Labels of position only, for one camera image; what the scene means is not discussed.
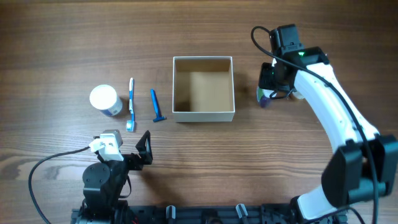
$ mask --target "wood grain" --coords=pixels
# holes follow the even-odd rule
[[[236,205],[288,202],[320,183],[328,138],[305,101],[263,110],[255,90],[262,62],[252,27],[295,23],[305,46],[320,46],[341,85],[381,133],[398,136],[396,1],[134,1],[0,5],[0,222],[42,223],[27,177],[41,158],[85,147],[119,129],[122,152],[147,129],[154,164],[130,172],[131,205]],[[265,34],[256,32],[269,47]],[[172,57],[232,56],[232,123],[173,121]],[[89,102],[109,84],[128,98],[134,77],[137,132],[128,115],[108,118]],[[155,117],[150,89],[167,120]],[[56,158],[34,175],[34,191],[54,223],[69,223],[83,199],[90,152]],[[398,220],[398,190],[381,199],[379,223]],[[367,223],[371,203],[356,206]],[[350,223],[357,223],[350,216]]]

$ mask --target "blue toothbrush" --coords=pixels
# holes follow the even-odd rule
[[[133,99],[133,93],[134,93],[134,79],[133,78],[130,78],[129,90],[130,90],[129,110],[130,110],[130,113],[131,113],[131,120],[127,121],[126,131],[133,132],[134,128],[136,126],[136,122],[134,120],[135,119],[135,117],[134,117],[134,109],[132,108],[132,99]]]

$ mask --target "black cable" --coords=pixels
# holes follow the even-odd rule
[[[275,90],[275,91],[273,91],[273,92],[269,95],[269,98],[272,99],[272,100],[284,99],[284,98],[288,97],[292,92],[293,92],[293,89],[291,89],[289,92],[287,92],[287,93],[286,93],[285,95],[283,95],[283,96],[274,96],[274,95],[277,94],[277,91]]]
[[[355,114],[353,112],[353,110],[349,107],[349,104],[347,103],[347,101],[345,100],[345,98],[343,97],[343,95],[341,95],[341,93],[336,89],[336,87],[334,87],[328,80],[324,79],[323,77],[321,77],[320,75],[316,74],[315,72],[303,68],[299,65],[296,65],[294,63],[288,62],[280,57],[277,57],[275,55],[273,55],[272,53],[268,52],[266,49],[263,49],[258,43],[257,41],[254,39],[254,31],[256,31],[256,29],[261,29],[266,31],[269,34],[269,30],[266,29],[265,27],[262,26],[256,26],[253,27],[253,29],[251,30],[251,40],[253,41],[254,45],[261,50],[263,53],[265,53],[266,55],[286,64],[289,65],[291,67],[294,67],[296,69],[299,70],[303,70],[304,72],[307,72],[311,75],[313,75],[314,77],[317,77],[319,80],[321,80],[323,83],[325,83],[325,85],[327,87],[330,87],[337,95],[337,97],[341,100],[341,102],[344,104],[344,107],[347,109],[347,112],[349,113],[349,115],[351,116],[356,129],[358,130],[359,134],[361,135],[361,138],[363,140],[363,144],[365,146],[365,150],[366,150],[366,155],[368,157],[369,160],[369,164],[371,166],[371,173],[372,173],[372,180],[373,180],[373,194],[374,194],[374,198],[373,198],[373,217],[372,217],[372,223],[376,224],[377,223],[377,213],[378,213],[378,206],[379,206],[379,192],[378,192],[378,184],[377,184],[377,174],[376,174],[376,167],[374,165],[374,159],[373,159],[373,155],[372,152],[370,150],[369,144],[368,144],[368,140],[366,139],[365,133],[362,130],[362,126],[359,124],[358,119],[355,117]]]
[[[84,198],[83,201],[81,201],[81,207],[79,209],[79,216],[81,214],[83,214],[83,212],[85,211],[85,206],[86,206],[86,199]]]
[[[129,183],[129,187],[130,187],[130,193],[128,195],[120,195],[119,198],[128,198],[131,194],[131,182],[130,182],[130,177],[127,176],[127,182]]]
[[[358,220],[361,224],[365,224],[365,221],[363,220],[362,216],[359,214],[359,212],[357,210],[355,210],[352,207],[349,207],[348,209],[350,209],[351,211],[353,211],[353,213],[358,217]]]
[[[33,204],[35,205],[37,212],[38,212],[39,215],[43,218],[43,220],[44,220],[45,223],[51,224],[50,221],[45,217],[45,215],[44,215],[43,212],[41,211],[39,205],[37,204],[35,195],[33,194],[33,190],[32,190],[32,176],[33,176],[33,172],[36,170],[36,168],[37,168],[40,164],[42,164],[43,162],[45,162],[45,161],[47,161],[47,160],[49,160],[49,159],[52,159],[52,158],[58,157],[58,156],[65,156],[65,155],[69,155],[69,154],[74,154],[74,153],[78,153],[78,152],[83,152],[83,151],[85,151],[85,150],[87,150],[87,149],[89,149],[89,148],[90,148],[90,147],[87,146],[87,147],[84,147],[83,149],[79,149],[79,150],[76,150],[76,151],[72,151],[72,152],[63,152],[63,153],[58,153],[58,154],[55,154],[55,155],[52,155],[52,156],[48,156],[48,157],[46,157],[46,158],[40,160],[38,163],[36,163],[36,165],[33,166],[32,170],[30,171],[29,178],[28,178],[28,186],[29,186],[30,197],[32,197]]]

